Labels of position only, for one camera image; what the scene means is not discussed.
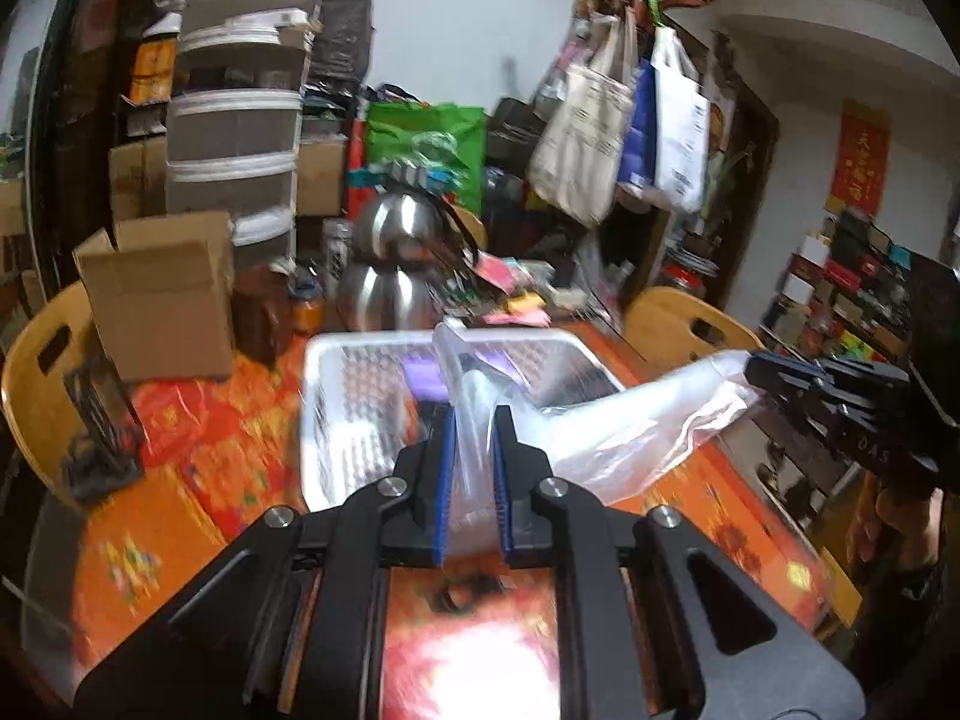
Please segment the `stainless steel kettle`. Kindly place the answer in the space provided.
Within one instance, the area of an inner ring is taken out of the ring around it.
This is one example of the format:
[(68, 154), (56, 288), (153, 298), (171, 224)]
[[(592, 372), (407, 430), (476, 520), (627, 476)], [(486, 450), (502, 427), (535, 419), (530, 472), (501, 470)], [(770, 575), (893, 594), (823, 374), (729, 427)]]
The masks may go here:
[(430, 330), (443, 317), (444, 273), (477, 265), (477, 239), (426, 167), (392, 160), (373, 177), (335, 291), (338, 316), (352, 332)]

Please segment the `brown mug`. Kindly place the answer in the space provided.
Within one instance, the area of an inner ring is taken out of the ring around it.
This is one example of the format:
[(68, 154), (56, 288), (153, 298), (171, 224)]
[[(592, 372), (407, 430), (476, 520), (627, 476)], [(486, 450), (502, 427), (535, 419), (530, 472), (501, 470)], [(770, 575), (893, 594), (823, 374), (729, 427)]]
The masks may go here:
[(236, 349), (263, 367), (274, 369), (293, 339), (288, 277), (270, 266), (241, 270), (231, 293), (231, 317)]

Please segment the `purple tissue pack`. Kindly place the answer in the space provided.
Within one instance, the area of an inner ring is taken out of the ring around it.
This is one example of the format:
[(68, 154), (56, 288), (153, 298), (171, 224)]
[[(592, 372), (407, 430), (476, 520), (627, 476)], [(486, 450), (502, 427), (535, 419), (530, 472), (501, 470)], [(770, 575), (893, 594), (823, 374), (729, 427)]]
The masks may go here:
[[(496, 371), (505, 374), (511, 380), (526, 387), (527, 380), (523, 372), (514, 361), (503, 351), (472, 351), (480, 361), (493, 367)], [(446, 403), (449, 399), (446, 379), (439, 366), (438, 351), (432, 344), (418, 346), (413, 351), (404, 353), (400, 358), (400, 369), (404, 374), (405, 385), (410, 395), (416, 401), (431, 401), (431, 403)]]

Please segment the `white perforated plastic basket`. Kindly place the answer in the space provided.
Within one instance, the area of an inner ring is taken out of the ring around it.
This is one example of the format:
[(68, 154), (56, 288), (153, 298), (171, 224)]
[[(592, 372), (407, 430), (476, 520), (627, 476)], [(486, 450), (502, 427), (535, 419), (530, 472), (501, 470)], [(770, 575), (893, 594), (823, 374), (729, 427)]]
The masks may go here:
[[(539, 406), (579, 405), (623, 388), (565, 330), (469, 330), (472, 351), (503, 351)], [(311, 512), (337, 507), (394, 468), (405, 445), (426, 439), (439, 403), (416, 401), (398, 358), (433, 344), (428, 332), (331, 333), (304, 351), (299, 423), (301, 497)]]

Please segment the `green shopping bag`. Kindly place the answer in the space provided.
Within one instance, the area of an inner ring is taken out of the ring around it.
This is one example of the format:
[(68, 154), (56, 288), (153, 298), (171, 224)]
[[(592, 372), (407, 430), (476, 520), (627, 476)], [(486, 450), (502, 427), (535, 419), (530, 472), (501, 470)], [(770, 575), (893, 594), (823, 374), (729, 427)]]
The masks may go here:
[(364, 156), (368, 164), (402, 160), (446, 171), (460, 206), (482, 210), (487, 153), (483, 107), (421, 101), (373, 101), (366, 107)]

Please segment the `right wooden chair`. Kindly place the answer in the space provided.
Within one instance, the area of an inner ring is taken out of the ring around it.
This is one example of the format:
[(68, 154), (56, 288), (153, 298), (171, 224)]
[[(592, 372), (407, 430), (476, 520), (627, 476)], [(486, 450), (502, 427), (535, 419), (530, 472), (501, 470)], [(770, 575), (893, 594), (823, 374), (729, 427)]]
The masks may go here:
[(623, 314), (623, 338), (652, 374), (665, 374), (718, 351), (761, 348), (752, 330), (693, 294), (652, 286)]

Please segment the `beige canvas tote bag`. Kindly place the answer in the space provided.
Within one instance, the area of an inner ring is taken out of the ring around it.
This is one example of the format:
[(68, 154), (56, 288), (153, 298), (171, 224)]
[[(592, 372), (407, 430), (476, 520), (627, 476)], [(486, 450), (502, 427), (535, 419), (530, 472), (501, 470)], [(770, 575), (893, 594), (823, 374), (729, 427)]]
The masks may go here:
[(585, 227), (613, 203), (626, 127), (635, 105), (635, 12), (601, 16), (601, 42), (566, 69), (566, 93), (530, 158), (527, 180), (540, 200)]

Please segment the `dark glass cabinet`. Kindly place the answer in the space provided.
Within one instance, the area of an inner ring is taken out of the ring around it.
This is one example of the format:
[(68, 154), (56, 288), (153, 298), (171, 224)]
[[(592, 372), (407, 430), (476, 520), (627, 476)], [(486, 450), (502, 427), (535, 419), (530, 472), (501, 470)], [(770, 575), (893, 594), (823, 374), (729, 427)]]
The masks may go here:
[(23, 179), (28, 266), (44, 298), (73, 249), (114, 224), (109, 153), (155, 0), (2, 0), (2, 140)]

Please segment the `wooden chair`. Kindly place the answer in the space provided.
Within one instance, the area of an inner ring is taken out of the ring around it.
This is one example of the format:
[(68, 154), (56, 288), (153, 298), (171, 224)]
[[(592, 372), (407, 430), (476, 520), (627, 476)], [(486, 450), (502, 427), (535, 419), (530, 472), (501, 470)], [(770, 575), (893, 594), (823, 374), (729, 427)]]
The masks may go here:
[(761, 348), (752, 330), (693, 294), (652, 286), (623, 314), (623, 338), (652, 374), (665, 374), (718, 351)]
[(3, 415), (16, 447), (39, 481), (73, 505), (62, 460), (82, 420), (64, 377), (101, 351), (88, 293), (71, 284), (32, 317), (13, 343), (2, 372)]

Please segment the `grey plastic drawer tower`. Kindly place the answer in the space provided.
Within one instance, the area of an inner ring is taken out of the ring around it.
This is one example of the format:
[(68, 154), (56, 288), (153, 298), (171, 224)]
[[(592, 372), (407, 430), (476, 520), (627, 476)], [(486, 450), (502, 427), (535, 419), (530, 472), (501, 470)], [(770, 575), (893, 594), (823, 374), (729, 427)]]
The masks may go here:
[(235, 265), (290, 268), (304, 85), (322, 0), (184, 0), (166, 211), (223, 211)]

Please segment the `white blue shopping bag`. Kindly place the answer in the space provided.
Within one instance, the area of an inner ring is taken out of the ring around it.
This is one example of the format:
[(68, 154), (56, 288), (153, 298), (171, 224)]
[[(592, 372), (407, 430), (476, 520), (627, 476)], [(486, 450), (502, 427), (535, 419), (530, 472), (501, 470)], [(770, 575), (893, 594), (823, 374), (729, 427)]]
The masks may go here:
[(695, 215), (703, 205), (708, 140), (709, 104), (697, 69), (677, 31), (658, 26), (636, 83), (619, 189), (661, 210)]

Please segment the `shelf with boxes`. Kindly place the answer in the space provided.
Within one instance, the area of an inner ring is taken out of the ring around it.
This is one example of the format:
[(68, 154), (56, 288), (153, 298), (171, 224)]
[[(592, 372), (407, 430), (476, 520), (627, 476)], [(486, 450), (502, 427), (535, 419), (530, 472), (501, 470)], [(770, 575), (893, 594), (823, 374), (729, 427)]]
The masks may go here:
[(844, 208), (794, 250), (758, 326), (782, 355), (891, 362), (958, 349), (958, 275)]

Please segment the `white printed plastic bag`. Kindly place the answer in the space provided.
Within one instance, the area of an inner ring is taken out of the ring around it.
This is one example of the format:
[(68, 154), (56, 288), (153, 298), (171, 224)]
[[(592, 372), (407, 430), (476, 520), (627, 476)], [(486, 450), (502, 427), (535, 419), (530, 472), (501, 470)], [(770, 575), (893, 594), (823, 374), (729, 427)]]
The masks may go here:
[(517, 438), (544, 450), (553, 471), (605, 504), (640, 494), (722, 433), (761, 398), (745, 378), (745, 351), (719, 351), (652, 382), (581, 405), (539, 406), (473, 351), (469, 330), (436, 325), (431, 341), (454, 411), (449, 548), (456, 556), (498, 546), (493, 492), (494, 410), (511, 410)]

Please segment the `red wall scroll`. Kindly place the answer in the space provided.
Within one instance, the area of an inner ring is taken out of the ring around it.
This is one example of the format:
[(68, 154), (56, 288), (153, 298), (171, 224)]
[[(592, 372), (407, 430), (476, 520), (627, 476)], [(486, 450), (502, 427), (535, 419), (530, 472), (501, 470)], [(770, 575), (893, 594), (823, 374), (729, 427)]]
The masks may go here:
[(839, 140), (828, 200), (855, 208), (873, 220), (878, 215), (892, 141), (892, 117), (854, 99), (844, 99)]

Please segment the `open cardboard box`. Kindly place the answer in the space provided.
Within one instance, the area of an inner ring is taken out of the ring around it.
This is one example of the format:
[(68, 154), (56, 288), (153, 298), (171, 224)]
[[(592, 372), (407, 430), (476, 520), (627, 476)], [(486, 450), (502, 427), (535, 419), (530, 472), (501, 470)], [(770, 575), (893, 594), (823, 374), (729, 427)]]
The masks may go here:
[(78, 245), (73, 260), (122, 380), (233, 372), (233, 243), (224, 211), (121, 221)]

